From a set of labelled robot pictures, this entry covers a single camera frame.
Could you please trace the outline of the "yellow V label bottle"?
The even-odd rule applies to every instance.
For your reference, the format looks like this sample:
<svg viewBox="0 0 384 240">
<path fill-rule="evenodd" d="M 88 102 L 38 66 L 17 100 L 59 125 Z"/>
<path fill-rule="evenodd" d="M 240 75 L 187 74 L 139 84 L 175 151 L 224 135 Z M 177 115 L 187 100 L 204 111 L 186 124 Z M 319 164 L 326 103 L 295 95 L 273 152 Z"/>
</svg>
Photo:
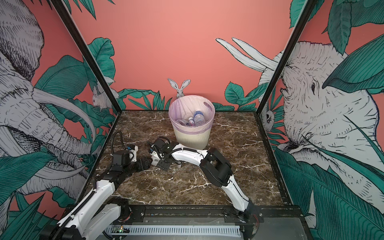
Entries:
<svg viewBox="0 0 384 240">
<path fill-rule="evenodd" d="M 151 165 L 156 167 L 158 165 L 159 161 L 160 161 L 158 155 L 151 155 L 151 159 L 152 159 Z"/>
</svg>

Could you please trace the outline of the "cream label green cap bottle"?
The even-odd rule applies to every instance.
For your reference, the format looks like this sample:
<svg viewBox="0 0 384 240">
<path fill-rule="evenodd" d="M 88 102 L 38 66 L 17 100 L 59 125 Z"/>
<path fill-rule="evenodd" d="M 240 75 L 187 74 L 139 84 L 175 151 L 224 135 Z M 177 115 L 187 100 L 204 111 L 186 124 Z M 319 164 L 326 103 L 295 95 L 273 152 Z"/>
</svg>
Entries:
<svg viewBox="0 0 384 240">
<path fill-rule="evenodd" d="M 176 120 L 176 122 L 178 124 L 180 124 L 181 126 L 189 126 L 189 121 L 184 120 L 184 119 L 178 119 L 178 120 Z"/>
</svg>

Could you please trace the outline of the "green white label bottle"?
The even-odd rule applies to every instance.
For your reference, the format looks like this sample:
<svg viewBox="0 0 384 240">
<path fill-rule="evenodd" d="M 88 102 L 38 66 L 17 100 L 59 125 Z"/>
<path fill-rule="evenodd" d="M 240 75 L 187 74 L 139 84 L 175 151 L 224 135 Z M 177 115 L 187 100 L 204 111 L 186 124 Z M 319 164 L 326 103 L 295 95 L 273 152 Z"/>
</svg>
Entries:
<svg viewBox="0 0 384 240">
<path fill-rule="evenodd" d="M 189 117 L 189 125 L 190 126 L 195 126 L 195 122 L 194 122 L 194 118 L 193 117 Z"/>
</svg>

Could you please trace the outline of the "blue label bottle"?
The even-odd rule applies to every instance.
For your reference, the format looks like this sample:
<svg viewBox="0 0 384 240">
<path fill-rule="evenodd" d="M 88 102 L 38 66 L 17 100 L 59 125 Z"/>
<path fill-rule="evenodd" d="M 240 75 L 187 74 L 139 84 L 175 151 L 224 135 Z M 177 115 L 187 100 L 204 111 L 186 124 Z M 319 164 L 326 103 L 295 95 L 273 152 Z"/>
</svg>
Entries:
<svg viewBox="0 0 384 240">
<path fill-rule="evenodd" d="M 205 120 L 203 112 L 195 111 L 195 113 L 194 113 L 194 123 L 195 123 L 195 126 L 197 126 L 197 127 L 203 126 L 206 123 L 206 120 Z"/>
</svg>

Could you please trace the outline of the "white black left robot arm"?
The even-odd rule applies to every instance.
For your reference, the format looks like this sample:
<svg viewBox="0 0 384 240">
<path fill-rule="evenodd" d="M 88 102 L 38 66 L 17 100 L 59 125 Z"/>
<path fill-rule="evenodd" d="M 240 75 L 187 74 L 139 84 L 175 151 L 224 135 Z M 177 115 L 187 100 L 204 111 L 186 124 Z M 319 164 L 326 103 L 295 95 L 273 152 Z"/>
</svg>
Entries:
<svg viewBox="0 0 384 240">
<path fill-rule="evenodd" d="M 95 240 L 114 221 L 124 223 L 132 218 L 133 210 L 127 200 L 113 198 L 104 202 L 126 178 L 148 170 L 152 159 L 137 158 L 136 150 L 113 154 L 113 162 L 95 179 L 92 190 L 55 226 L 41 231 L 40 240 Z"/>
</svg>

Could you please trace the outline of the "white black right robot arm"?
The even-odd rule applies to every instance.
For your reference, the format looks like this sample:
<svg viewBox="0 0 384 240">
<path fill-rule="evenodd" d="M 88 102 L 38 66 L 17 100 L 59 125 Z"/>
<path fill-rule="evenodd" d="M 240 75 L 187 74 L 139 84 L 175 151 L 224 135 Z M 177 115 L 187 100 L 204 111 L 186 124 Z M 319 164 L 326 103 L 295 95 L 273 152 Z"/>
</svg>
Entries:
<svg viewBox="0 0 384 240">
<path fill-rule="evenodd" d="M 260 207 L 254 205 L 241 190 L 232 171 L 232 165 L 218 149 L 197 150 L 178 142 L 171 142 L 165 137 L 158 137 L 153 143 L 147 141 L 147 144 L 158 168 L 166 171 L 172 163 L 181 162 L 200 167 L 206 179 L 226 193 L 239 219 L 244 222 L 264 222 Z"/>
</svg>

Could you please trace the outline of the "white ribbed waste bin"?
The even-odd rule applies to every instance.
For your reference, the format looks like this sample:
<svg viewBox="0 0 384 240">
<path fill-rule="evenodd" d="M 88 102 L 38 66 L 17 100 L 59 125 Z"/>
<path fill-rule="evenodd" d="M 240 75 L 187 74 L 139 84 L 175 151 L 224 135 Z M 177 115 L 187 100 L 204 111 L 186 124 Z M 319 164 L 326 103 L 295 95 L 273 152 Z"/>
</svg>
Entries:
<svg viewBox="0 0 384 240">
<path fill-rule="evenodd" d="M 186 147 L 203 150 L 208 145 L 211 129 L 200 131 L 197 127 L 186 127 L 183 130 L 176 126 L 173 129 L 177 142 Z"/>
</svg>

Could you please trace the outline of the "pink plastic bin liner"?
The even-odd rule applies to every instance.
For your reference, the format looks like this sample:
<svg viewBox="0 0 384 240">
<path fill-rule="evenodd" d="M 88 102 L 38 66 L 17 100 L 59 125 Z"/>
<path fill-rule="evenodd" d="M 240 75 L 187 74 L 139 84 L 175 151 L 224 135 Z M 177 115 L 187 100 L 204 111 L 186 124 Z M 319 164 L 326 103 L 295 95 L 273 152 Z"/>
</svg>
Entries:
<svg viewBox="0 0 384 240">
<path fill-rule="evenodd" d="M 206 123 L 203 126 L 193 127 L 197 127 L 200 131 L 211 129 L 216 113 L 215 107 L 213 103 L 202 96 L 188 95 L 176 99 L 169 106 L 169 118 L 173 126 L 184 130 L 184 128 L 192 126 L 181 126 L 176 122 L 176 120 L 184 119 L 189 121 L 189 117 L 194 118 L 195 111 L 203 112 Z"/>
</svg>

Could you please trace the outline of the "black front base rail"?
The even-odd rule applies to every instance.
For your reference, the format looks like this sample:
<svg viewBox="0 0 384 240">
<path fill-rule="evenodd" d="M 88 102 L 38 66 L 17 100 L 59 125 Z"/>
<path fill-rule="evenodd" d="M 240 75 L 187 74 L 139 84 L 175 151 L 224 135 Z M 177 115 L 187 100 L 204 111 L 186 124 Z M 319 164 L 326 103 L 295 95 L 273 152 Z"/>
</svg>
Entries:
<svg viewBox="0 0 384 240">
<path fill-rule="evenodd" d="M 298 206 L 257 206 L 241 213 L 230 205 L 130 205 L 131 215 L 125 223 L 143 223 L 144 218 L 222 218 L 226 223 L 262 223 L 267 218 L 299 218 Z"/>
</svg>

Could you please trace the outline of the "black left frame post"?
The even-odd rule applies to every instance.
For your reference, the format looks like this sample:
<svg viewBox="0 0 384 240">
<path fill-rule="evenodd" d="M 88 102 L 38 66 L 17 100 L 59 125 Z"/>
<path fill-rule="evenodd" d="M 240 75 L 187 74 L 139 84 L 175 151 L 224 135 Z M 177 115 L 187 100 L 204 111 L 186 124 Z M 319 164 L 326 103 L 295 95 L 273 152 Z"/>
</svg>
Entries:
<svg viewBox="0 0 384 240">
<path fill-rule="evenodd" d="M 60 16 L 62 22 L 66 26 L 68 32 L 70 33 L 72 39 L 76 43 L 77 47 L 79 48 L 80 52 L 82 53 L 83 57 L 85 58 L 86 62 L 88 63 L 91 72 L 95 75 L 98 82 L 100 83 L 101 87 L 105 91 L 108 99 L 111 101 L 113 107 L 117 111 L 118 114 L 122 112 L 122 109 L 120 108 L 119 103 L 117 102 L 116 98 L 114 97 L 109 85 L 107 84 L 104 75 L 99 68 L 99 65 L 97 64 L 94 56 L 92 55 L 88 45 L 85 43 L 85 40 L 81 33 L 79 32 L 78 27 L 74 23 L 70 13 L 68 12 L 65 4 L 63 1 L 53 0 L 51 1 L 53 7 L 55 8 L 56 12 Z"/>
</svg>

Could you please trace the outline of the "black frame post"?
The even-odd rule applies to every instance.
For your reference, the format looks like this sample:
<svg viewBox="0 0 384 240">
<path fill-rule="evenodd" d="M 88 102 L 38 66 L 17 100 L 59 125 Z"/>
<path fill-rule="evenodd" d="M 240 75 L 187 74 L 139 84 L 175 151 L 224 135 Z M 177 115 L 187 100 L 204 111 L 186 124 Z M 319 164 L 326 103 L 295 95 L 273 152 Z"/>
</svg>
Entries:
<svg viewBox="0 0 384 240">
<path fill-rule="evenodd" d="M 309 0 L 309 1 L 306 1 L 305 5 L 304 5 L 304 8 L 302 9 L 301 11 L 301 14 L 300 14 L 300 17 L 294 27 L 294 30 L 291 34 L 291 37 L 287 43 L 287 46 L 285 47 L 284 51 L 283 51 L 283 54 L 282 54 L 282 57 L 277 65 L 277 68 L 276 70 L 274 70 L 274 74 L 272 76 L 272 79 L 271 81 L 269 82 L 269 85 L 266 89 L 266 92 L 262 98 L 262 101 L 256 111 L 256 114 L 257 116 L 260 116 L 261 113 L 262 113 L 262 110 L 264 109 L 266 103 L 267 103 L 267 100 L 269 99 L 269 96 L 271 95 L 277 81 L 280 79 L 281 77 L 281 74 L 284 70 L 284 67 L 286 66 L 294 48 L 295 48 L 295 45 L 296 43 L 298 42 L 302 32 L 303 32 L 303 29 L 305 28 L 305 25 L 307 24 L 311 14 L 312 14 L 312 11 L 314 10 L 316 4 L 317 4 L 318 1 L 316 0 Z"/>
<path fill-rule="evenodd" d="M 108 99 L 111 101 L 113 107 L 117 111 L 118 114 L 122 112 L 122 109 L 120 108 L 119 103 L 117 102 L 116 98 L 114 97 L 109 85 L 107 84 L 104 75 L 99 68 L 99 65 L 97 64 L 94 56 L 92 55 L 88 45 L 85 43 L 85 40 L 81 33 L 79 32 L 78 27 L 74 23 L 70 13 L 68 12 L 65 4 L 63 1 L 53 0 L 51 1 L 53 7 L 55 8 L 56 12 L 60 16 L 62 22 L 66 26 L 68 32 L 70 33 L 72 39 L 76 43 L 77 47 L 79 48 L 80 52 L 82 53 L 83 57 L 85 58 L 86 62 L 88 63 L 91 72 L 95 75 L 98 82 L 100 83 L 101 87 L 105 91 Z"/>
</svg>

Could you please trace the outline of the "black right frame post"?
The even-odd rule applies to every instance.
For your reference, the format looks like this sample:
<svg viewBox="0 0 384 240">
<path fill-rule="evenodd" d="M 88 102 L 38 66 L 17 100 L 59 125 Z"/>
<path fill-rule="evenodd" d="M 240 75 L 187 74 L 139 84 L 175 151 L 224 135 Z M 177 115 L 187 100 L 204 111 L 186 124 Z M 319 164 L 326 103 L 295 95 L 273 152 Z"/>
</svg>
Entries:
<svg viewBox="0 0 384 240">
<path fill-rule="evenodd" d="M 272 76 L 272 79 L 271 81 L 269 82 L 269 85 L 266 89 L 266 92 L 262 98 L 262 101 L 256 111 L 256 114 L 257 116 L 260 116 L 261 113 L 262 113 L 262 110 L 264 109 L 266 103 L 267 103 L 267 100 L 269 99 L 269 96 L 271 95 L 277 81 L 280 79 L 281 77 L 281 74 L 284 70 L 284 67 L 286 66 L 294 48 L 295 48 L 295 45 L 296 43 L 298 42 L 302 32 L 303 32 L 303 29 L 305 28 L 305 25 L 307 24 L 311 14 L 312 14 L 312 11 L 314 10 L 316 4 L 317 4 L 318 1 L 316 0 L 309 0 L 309 1 L 306 1 L 305 5 L 304 5 L 304 8 L 302 9 L 301 11 L 301 14 L 300 14 L 300 17 L 294 27 L 294 30 L 291 34 L 291 37 L 287 43 L 287 46 L 285 47 L 284 51 L 283 51 L 283 54 L 282 54 L 282 57 L 277 65 L 277 68 L 276 70 L 274 70 L 274 74 Z"/>
</svg>

